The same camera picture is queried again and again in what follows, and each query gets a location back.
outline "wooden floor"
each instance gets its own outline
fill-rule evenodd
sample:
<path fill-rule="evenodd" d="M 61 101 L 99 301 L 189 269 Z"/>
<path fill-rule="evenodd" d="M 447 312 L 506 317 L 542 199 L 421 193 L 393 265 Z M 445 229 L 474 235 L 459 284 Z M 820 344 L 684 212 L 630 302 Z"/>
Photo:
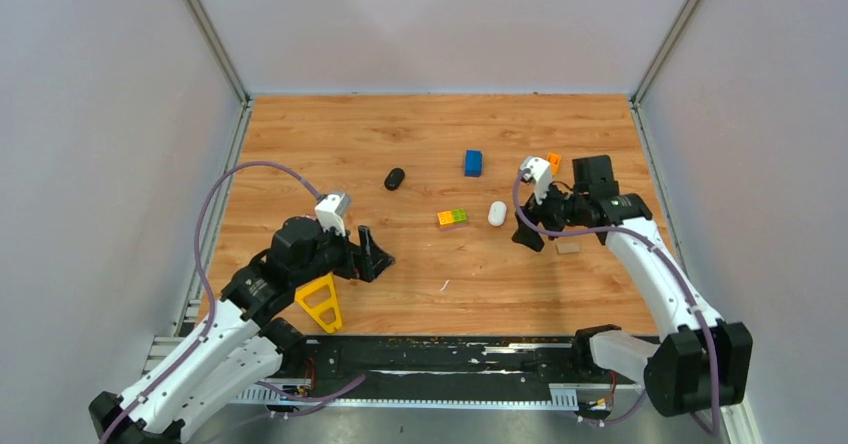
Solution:
<path fill-rule="evenodd" d="M 466 149 L 483 152 L 482 177 L 463 176 Z M 277 161 L 319 191 L 347 192 L 348 227 L 371 227 L 397 259 L 373 283 L 336 278 L 340 333 L 571 334 L 607 323 L 655 333 L 635 285 L 595 237 L 578 238 L 582 251 L 570 255 L 551 243 L 537 254 L 510 241 L 518 165 L 548 152 L 562 155 L 556 177 L 568 183 L 572 158 L 609 154 L 622 192 L 639 193 L 661 219 L 628 103 L 618 95 L 264 97 L 240 162 Z M 390 192 L 383 180 L 394 167 L 406 180 Z M 522 203 L 530 192 L 524 186 Z M 510 209 L 500 228 L 486 222 L 495 200 Z M 268 247 L 286 218 L 314 205 L 287 175 L 242 171 L 210 269 L 216 291 Z M 469 226 L 439 231 L 436 213 L 457 207 Z M 297 304 L 282 315 L 304 333 L 322 332 Z"/>

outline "blue lego brick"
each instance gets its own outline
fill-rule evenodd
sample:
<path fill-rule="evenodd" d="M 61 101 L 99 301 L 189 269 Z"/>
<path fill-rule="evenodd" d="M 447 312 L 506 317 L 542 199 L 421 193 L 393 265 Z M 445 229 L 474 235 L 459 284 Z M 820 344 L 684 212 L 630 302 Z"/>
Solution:
<path fill-rule="evenodd" d="M 480 177 L 483 174 L 483 153 L 465 151 L 465 177 Z"/>

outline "cable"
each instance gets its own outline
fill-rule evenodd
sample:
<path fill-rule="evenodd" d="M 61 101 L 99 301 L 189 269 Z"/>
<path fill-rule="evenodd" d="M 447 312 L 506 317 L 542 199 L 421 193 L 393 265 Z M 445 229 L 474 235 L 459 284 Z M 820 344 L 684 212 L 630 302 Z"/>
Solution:
<path fill-rule="evenodd" d="M 568 189 L 571 192 L 574 192 L 574 189 L 572 189 L 571 186 L 569 186 L 568 184 L 566 184 L 563 181 L 551 181 L 551 182 L 554 183 L 554 184 L 562 184 L 566 189 Z"/>
<path fill-rule="evenodd" d="M 354 390 L 357 386 L 362 384 L 362 381 L 364 381 L 364 380 L 365 380 L 365 376 L 361 375 L 361 376 L 357 377 L 356 379 L 350 381 L 346 386 L 342 387 L 338 391 L 336 391 L 332 394 L 327 394 L 326 396 L 322 396 L 322 397 L 296 396 L 294 394 L 289 394 L 288 392 L 278 388 L 277 386 L 274 386 L 273 384 L 269 384 L 265 381 L 259 381 L 256 384 L 264 387 L 265 389 L 268 389 L 270 391 L 277 393 L 280 397 L 282 397 L 283 399 L 287 399 L 289 401 L 294 401 L 294 402 L 331 402 L 331 401 L 334 401 L 334 400 L 338 399 L 339 397 L 347 394 L 348 392 Z"/>
<path fill-rule="evenodd" d="M 218 190 L 221 188 L 221 185 L 230 178 L 236 172 L 246 169 L 248 167 L 273 167 L 274 169 L 278 169 L 283 171 L 290 176 L 297 179 L 303 186 L 312 194 L 315 199 L 320 199 L 321 194 L 309 183 L 306 179 L 304 179 L 300 174 L 292 170 L 291 168 L 284 166 L 282 164 L 277 164 L 276 162 L 271 161 L 251 161 L 239 164 L 232 169 L 224 172 L 221 177 L 215 181 L 215 184 L 212 185 L 212 188 L 209 190 L 209 193 L 206 195 L 206 199 L 203 201 L 203 206 L 200 208 L 200 215 L 197 217 L 197 224 L 194 227 L 194 270 L 197 272 L 200 277 L 200 283 L 203 285 L 203 290 L 206 293 L 206 299 L 209 301 L 209 314 L 206 318 L 205 324 L 203 326 L 203 330 L 200 332 L 200 338 L 206 337 L 209 334 L 209 331 L 212 329 L 212 322 L 215 320 L 215 310 L 216 310 L 216 301 L 215 301 L 215 291 L 212 290 L 212 285 L 209 283 L 209 278 L 206 277 L 206 270 L 203 269 L 203 264 L 201 262 L 200 257 L 200 245 L 201 245 L 201 231 L 203 230 L 203 219 L 206 217 L 206 211 L 209 209 L 209 204 L 212 202 L 212 199 L 218 193 Z M 173 374 L 179 367 L 194 353 L 194 351 L 200 346 L 200 340 L 195 340 L 191 345 L 185 350 L 185 352 L 180 355 L 167 369 L 165 369 L 162 374 L 159 375 L 153 382 L 150 383 L 143 391 L 138 393 L 138 396 L 133 399 L 126 409 L 121 411 L 118 414 L 111 424 L 106 428 L 103 432 L 103 435 L 100 437 L 98 444 L 106 444 L 109 442 L 109 438 L 112 436 L 112 433 L 115 432 L 115 429 L 118 425 L 123 422 L 123 420 L 129 416 L 136 407 L 138 407 L 139 398 L 147 398 L 157 387 L 159 387 L 162 382 L 165 381 L 171 374 Z"/>
<path fill-rule="evenodd" d="M 309 358 L 309 362 L 310 362 L 309 367 L 312 368 L 312 381 L 310 383 L 309 389 L 314 392 L 315 388 L 316 388 L 316 386 L 315 386 L 315 367 L 317 367 L 317 366 L 315 365 L 315 359 L 313 359 L 311 357 Z"/>
<path fill-rule="evenodd" d="M 612 425 L 615 425 L 615 424 L 622 423 L 622 422 L 626 421 L 627 419 L 630 419 L 630 417 L 632 417 L 633 414 L 635 414 L 636 411 L 638 411 L 639 408 L 642 407 L 642 404 L 645 403 L 645 397 L 647 397 L 647 396 L 648 396 L 648 392 L 642 391 L 642 393 L 639 394 L 639 398 L 636 399 L 636 402 L 633 403 L 633 406 L 630 409 L 628 409 L 627 412 L 625 412 L 624 414 L 622 414 L 622 415 L 620 415 L 616 418 L 603 419 L 602 420 L 602 419 L 591 419 L 591 418 L 588 418 L 588 417 L 577 416 L 577 422 L 586 421 L 589 424 L 592 424 L 592 425 L 595 425 L 595 426 L 600 426 L 600 427 L 612 426 Z"/>
<path fill-rule="evenodd" d="M 656 255 L 668 268 L 669 272 L 671 272 L 672 276 L 674 276 L 674 280 L 677 281 L 677 285 L 680 287 L 680 290 L 683 292 L 683 295 L 686 297 L 686 303 L 691 307 L 696 307 L 697 301 L 695 301 L 695 296 L 692 294 L 692 291 L 689 289 L 689 286 L 686 285 L 686 279 L 683 277 L 683 274 L 677 268 L 674 261 L 665 253 L 659 251 L 659 248 L 655 246 L 650 239 L 642 234 L 639 234 L 636 231 L 631 229 L 627 229 L 626 227 L 617 227 L 617 226 L 598 226 L 598 227 L 590 227 L 588 229 L 580 229 L 577 231 L 569 231 L 569 232 L 561 232 L 561 231 L 549 231 L 547 229 L 543 229 L 532 222 L 530 219 L 524 215 L 524 211 L 521 209 L 521 202 L 518 198 L 518 189 L 521 186 L 521 182 L 523 178 L 529 174 L 529 170 L 520 171 L 518 176 L 515 178 L 515 183 L 512 185 L 512 203 L 515 206 L 515 214 L 530 229 L 534 231 L 544 234 L 546 236 L 551 237 L 574 237 L 574 236 L 583 236 L 586 234 L 597 234 L 600 232 L 620 232 L 622 234 L 626 234 L 642 244 L 644 244 L 648 250 L 650 250 L 654 255 Z M 707 320 L 704 318 L 704 314 L 698 310 L 697 308 L 694 311 L 695 319 L 698 320 L 698 325 L 701 326 L 701 329 L 704 332 L 704 338 L 707 343 L 707 357 L 710 361 L 710 407 L 712 410 L 712 430 L 709 431 L 709 434 L 713 437 L 718 436 L 721 433 L 721 409 L 719 406 L 719 381 L 718 381 L 718 357 L 716 356 L 715 350 L 715 341 L 713 340 L 712 332 L 710 332 L 709 326 L 707 326 Z"/>
<path fill-rule="evenodd" d="M 240 429 L 244 426 L 247 426 L 249 424 L 253 424 L 254 422 L 258 422 L 258 421 L 261 421 L 261 420 L 264 420 L 264 419 L 288 420 L 291 417 L 303 417 L 303 416 L 308 416 L 309 414 L 314 414 L 314 413 L 320 411 L 321 409 L 327 407 L 327 405 L 329 405 L 331 402 L 336 400 L 338 397 L 340 397 L 344 394 L 347 394 L 348 392 L 356 389 L 364 381 L 365 381 L 364 375 L 358 376 L 356 379 L 350 381 L 349 383 L 347 383 L 347 385 L 345 385 L 343 388 L 339 389 L 338 391 L 336 391 L 332 394 L 328 394 L 328 395 L 321 397 L 321 398 L 314 398 L 314 399 L 319 399 L 318 404 L 310 407 L 309 409 L 304 409 L 302 411 L 295 411 L 295 412 L 270 412 L 268 414 L 260 414 L 258 416 L 249 417 L 249 418 L 247 418 L 247 419 L 245 419 L 245 420 L 243 420 L 239 423 L 236 423 L 236 424 L 233 424 L 232 426 L 229 426 L 227 429 L 219 432 L 218 434 L 215 434 L 214 436 L 212 436 L 209 439 L 201 442 L 200 444 L 209 444 L 211 442 L 214 442 L 214 441 L 220 439 L 225 434 L 229 434 L 230 432 L 232 432 L 236 429 Z M 277 394 L 282 395 L 283 397 L 291 398 L 290 394 L 283 392 L 282 390 L 278 389 L 277 387 L 275 387 L 271 384 L 268 384 L 267 382 L 260 381 L 260 382 L 257 382 L 256 384 L 258 384 L 258 385 L 260 385 L 260 386 L 262 386 L 266 389 L 270 389 L 270 390 L 276 392 Z"/>
<path fill-rule="evenodd" d="M 710 429 L 710 427 L 707 426 L 707 423 L 704 422 L 701 419 L 701 416 L 699 416 L 698 413 L 693 412 L 692 413 L 692 419 L 695 421 L 695 424 L 697 424 L 698 427 L 700 427 L 701 429 L 704 430 L 704 432 L 706 432 L 707 434 L 712 434 L 712 432 L 713 432 L 712 429 Z"/>
<path fill-rule="evenodd" d="M 601 399 L 603 399 L 604 402 L 609 401 L 610 407 L 612 407 L 612 406 L 615 405 L 615 388 L 618 385 L 618 383 L 616 382 L 615 371 L 610 371 L 610 376 L 612 377 L 612 384 L 610 384 L 610 392 L 609 392 L 609 394 L 602 397 Z"/>

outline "white wall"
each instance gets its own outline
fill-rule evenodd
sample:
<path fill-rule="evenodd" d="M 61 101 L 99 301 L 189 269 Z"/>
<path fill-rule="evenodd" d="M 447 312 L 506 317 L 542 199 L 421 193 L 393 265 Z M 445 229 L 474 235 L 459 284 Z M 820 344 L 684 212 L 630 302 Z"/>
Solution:
<path fill-rule="evenodd" d="M 95 442 L 183 303 L 238 105 L 182 0 L 0 0 L 0 429 Z"/>
<path fill-rule="evenodd" d="M 848 0 L 705 0 L 645 104 L 685 261 L 754 336 L 763 442 L 844 442 Z"/>
<path fill-rule="evenodd" d="M 630 92 L 684 0 L 203 0 L 253 93 Z"/>

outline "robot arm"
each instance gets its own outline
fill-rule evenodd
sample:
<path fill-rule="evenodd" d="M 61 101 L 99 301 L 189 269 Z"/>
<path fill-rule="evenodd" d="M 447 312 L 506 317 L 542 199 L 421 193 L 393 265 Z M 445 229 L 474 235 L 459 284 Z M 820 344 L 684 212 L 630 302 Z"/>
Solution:
<path fill-rule="evenodd" d="M 525 220 L 553 234 L 565 234 L 561 231 L 566 226 L 590 228 L 570 235 L 597 233 L 601 244 L 624 264 L 648 304 L 661 340 L 660 345 L 651 344 L 613 325 L 580 330 L 574 340 L 578 367 L 590 373 L 612 370 L 643 384 L 664 416 L 707 409 L 711 388 L 704 333 L 709 332 L 716 347 L 719 402 L 741 402 L 753 345 L 745 325 L 724 322 L 692 287 L 644 201 L 636 194 L 619 193 L 609 156 L 575 159 L 572 166 L 574 188 L 569 193 L 552 182 L 547 161 L 524 160 L 522 180 L 533 183 L 534 192 L 516 210 L 519 227 L 512 240 L 537 252 L 544 247 L 537 230 Z"/>
<path fill-rule="evenodd" d="M 89 413 L 98 437 L 137 402 L 108 442 L 188 442 L 246 387 L 288 363 L 298 364 L 304 337 L 285 320 L 275 318 L 294 302 L 298 286 L 330 272 L 371 282 L 394 263 L 365 226 L 358 229 L 360 245 L 350 242 L 343 219 L 349 206 L 350 198 L 335 192 L 315 206 L 317 220 L 287 219 L 274 233 L 270 248 L 238 270 L 224 288 L 207 335 L 203 335 L 204 320 L 148 375 L 120 395 L 103 392 L 92 401 Z M 181 360 L 179 367 L 165 375 L 177 360 Z M 141 397 L 157 379 L 162 381 L 155 392 Z"/>

